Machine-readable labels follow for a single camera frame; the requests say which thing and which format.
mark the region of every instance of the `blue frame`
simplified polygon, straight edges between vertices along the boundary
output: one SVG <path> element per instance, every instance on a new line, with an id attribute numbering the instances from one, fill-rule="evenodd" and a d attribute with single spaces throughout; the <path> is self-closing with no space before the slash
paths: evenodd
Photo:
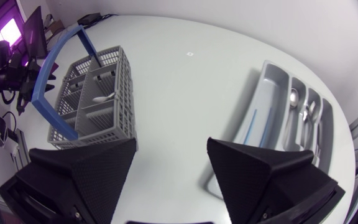
<path id="1" fill-rule="evenodd" d="M 47 99 L 45 99 L 44 94 L 45 87 L 47 86 L 48 82 L 48 77 L 52 69 L 52 65 L 55 63 L 57 55 L 65 43 L 74 35 L 78 35 L 88 54 L 95 56 L 96 61 L 99 63 L 99 65 L 101 65 L 99 58 L 96 57 L 96 51 L 89 37 L 86 35 L 83 26 L 77 26 L 76 28 L 67 32 L 67 34 L 65 34 L 49 52 L 48 57 L 45 59 L 41 66 L 31 99 L 31 103 L 38 110 L 38 112 L 68 140 L 78 139 L 78 133 L 59 116 L 53 106 L 47 101 Z"/>

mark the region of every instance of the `metal utensil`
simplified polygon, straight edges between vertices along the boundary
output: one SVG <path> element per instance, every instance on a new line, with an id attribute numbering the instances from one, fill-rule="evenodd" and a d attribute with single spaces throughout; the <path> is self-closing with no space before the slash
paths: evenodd
<path id="1" fill-rule="evenodd" d="M 299 103 L 299 94 L 298 90 L 291 88 L 290 93 L 290 114 L 288 115 L 287 124 L 285 126 L 285 134 L 283 137 L 283 145 L 286 147 L 288 144 L 288 137 L 290 134 L 290 120 L 291 120 L 291 110 L 295 109 L 298 106 Z"/>
<path id="2" fill-rule="evenodd" d="M 108 96 L 95 97 L 95 98 L 93 98 L 92 101 L 95 102 L 95 103 L 103 103 L 103 102 L 108 101 L 108 100 L 110 100 L 111 98 L 113 98 L 115 94 L 116 94 L 116 93 L 114 92 L 114 93 L 111 93 L 111 94 L 108 95 Z"/>
<path id="3" fill-rule="evenodd" d="M 310 106 L 306 105 L 305 110 L 303 111 L 303 129 L 302 129 L 302 139 L 301 139 L 301 145 L 303 147 L 306 146 L 306 123 L 311 120 L 311 117 L 313 116 L 314 109 L 316 108 L 316 102 L 312 101 Z"/>
<path id="4" fill-rule="evenodd" d="M 298 91 L 296 89 L 292 88 L 291 94 L 290 94 L 290 108 L 295 109 L 296 106 L 298 106 L 298 102 L 299 102 Z"/>

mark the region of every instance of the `gray cutlery basket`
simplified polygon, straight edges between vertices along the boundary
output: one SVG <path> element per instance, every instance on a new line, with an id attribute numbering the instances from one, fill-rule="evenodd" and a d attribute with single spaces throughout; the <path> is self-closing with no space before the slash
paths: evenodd
<path id="1" fill-rule="evenodd" d="M 63 79 L 55 110 L 78 133 L 78 139 L 69 141 L 51 126 L 48 142 L 57 149 L 136 137 L 128 59 L 120 46 L 100 51 L 97 57 L 101 67 L 87 56 L 71 64 Z M 113 92 L 108 101 L 93 101 Z"/>

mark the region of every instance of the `window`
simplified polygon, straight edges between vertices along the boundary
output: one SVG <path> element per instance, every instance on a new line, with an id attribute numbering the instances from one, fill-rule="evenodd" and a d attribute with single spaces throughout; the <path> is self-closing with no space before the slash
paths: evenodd
<path id="1" fill-rule="evenodd" d="M 12 46 L 21 36 L 20 30 L 15 22 L 11 19 L 0 31 L 0 41 L 6 40 Z"/>

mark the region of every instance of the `white table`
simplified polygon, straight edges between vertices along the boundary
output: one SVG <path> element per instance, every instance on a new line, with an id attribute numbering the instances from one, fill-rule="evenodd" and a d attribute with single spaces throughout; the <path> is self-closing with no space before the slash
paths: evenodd
<path id="1" fill-rule="evenodd" d="M 162 17 L 112 17 L 87 33 L 96 50 L 123 47 L 134 82 L 139 151 L 112 223 L 230 223 L 224 202 L 203 188 L 212 173 L 206 141 L 210 136 L 232 140 L 264 60 L 309 83 L 333 106 L 329 175 L 346 193 L 325 223 L 343 223 L 354 187 L 351 134 L 333 94 L 297 59 L 235 32 Z M 46 93 L 52 105 L 68 66 L 84 56 L 77 37 L 60 52 L 56 60 L 60 67 L 54 73 L 57 88 Z M 32 105 L 17 126 L 24 131 L 29 148 L 53 148 L 46 141 L 49 124 Z"/>

